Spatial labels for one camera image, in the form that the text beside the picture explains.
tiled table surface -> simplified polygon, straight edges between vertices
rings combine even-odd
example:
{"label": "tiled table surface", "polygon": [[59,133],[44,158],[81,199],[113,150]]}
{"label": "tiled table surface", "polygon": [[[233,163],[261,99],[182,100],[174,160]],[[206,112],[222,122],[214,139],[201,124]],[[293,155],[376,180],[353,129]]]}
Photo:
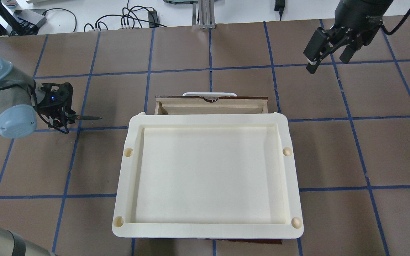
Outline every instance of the tiled table surface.
{"label": "tiled table surface", "polygon": [[[400,17],[385,19],[395,26]],[[69,81],[74,110],[101,116],[63,135],[0,137],[0,226],[68,255],[410,255],[410,18],[352,63],[315,75],[302,52],[330,20],[0,38],[41,82]],[[290,121],[305,232],[282,245],[112,234],[129,119],[155,95],[269,97]]]}

plastic tray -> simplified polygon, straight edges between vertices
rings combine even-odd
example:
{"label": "plastic tray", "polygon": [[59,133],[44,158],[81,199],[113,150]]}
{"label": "plastic tray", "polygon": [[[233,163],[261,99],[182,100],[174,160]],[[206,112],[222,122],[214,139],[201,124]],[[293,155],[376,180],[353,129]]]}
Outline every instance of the plastic tray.
{"label": "plastic tray", "polygon": [[120,237],[300,237],[303,218],[286,117],[133,117],[112,230]]}

white table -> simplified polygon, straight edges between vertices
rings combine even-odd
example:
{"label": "white table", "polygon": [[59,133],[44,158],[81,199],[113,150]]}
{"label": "white table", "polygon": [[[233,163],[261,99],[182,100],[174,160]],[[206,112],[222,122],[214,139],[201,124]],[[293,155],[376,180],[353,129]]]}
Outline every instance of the white table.
{"label": "white table", "polygon": [[[18,0],[25,9],[65,8],[77,16],[77,31],[83,31],[86,23],[94,22],[107,14],[121,14],[127,0],[48,0],[36,4],[27,4]],[[327,19],[335,17],[335,8],[339,0],[286,0],[283,20]],[[152,6],[158,11],[160,23],[166,26],[189,26],[192,23],[192,5],[164,3],[162,0],[130,0],[134,5]],[[242,23],[258,21],[278,21],[278,12],[274,11],[275,0],[217,0],[215,2],[216,23]],[[386,15],[403,15],[410,7],[410,0],[396,0],[390,6]],[[148,20],[145,10],[137,12],[140,19]],[[119,17],[104,18],[110,30],[120,28]],[[0,17],[0,23],[7,24]],[[73,16],[63,10],[52,10],[47,13],[47,24],[39,34],[54,34],[72,32]]]}

round hole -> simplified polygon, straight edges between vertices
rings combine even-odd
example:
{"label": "round hole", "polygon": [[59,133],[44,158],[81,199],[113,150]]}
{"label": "round hole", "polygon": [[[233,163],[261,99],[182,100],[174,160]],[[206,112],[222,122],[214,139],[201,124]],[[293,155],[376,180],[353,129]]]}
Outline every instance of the round hole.
{"label": "round hole", "polygon": [[299,229],[299,228],[301,228],[301,226],[303,226],[303,223],[301,222],[301,219],[298,218],[298,217],[294,217],[292,219],[291,223],[292,223],[292,227],[294,227],[296,229]]}
{"label": "round hole", "polygon": [[124,224],[124,219],[121,216],[115,217],[114,226],[119,228]]}
{"label": "round hole", "polygon": [[132,154],[134,154],[134,151],[132,150],[132,148],[127,148],[127,149],[124,149],[124,156],[125,157],[130,157],[130,156],[132,156]]}
{"label": "round hole", "polygon": [[283,154],[285,156],[291,156],[293,154],[292,149],[291,148],[284,148],[283,149]]}

black pole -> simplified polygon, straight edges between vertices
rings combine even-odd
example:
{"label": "black pole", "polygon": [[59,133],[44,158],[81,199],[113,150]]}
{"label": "black pole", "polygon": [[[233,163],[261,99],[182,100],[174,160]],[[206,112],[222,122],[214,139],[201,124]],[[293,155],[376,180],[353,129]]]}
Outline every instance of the black pole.
{"label": "black pole", "polygon": [[23,27],[18,21],[6,10],[0,1],[0,15],[7,22],[7,24],[16,32],[19,36],[23,35]]}

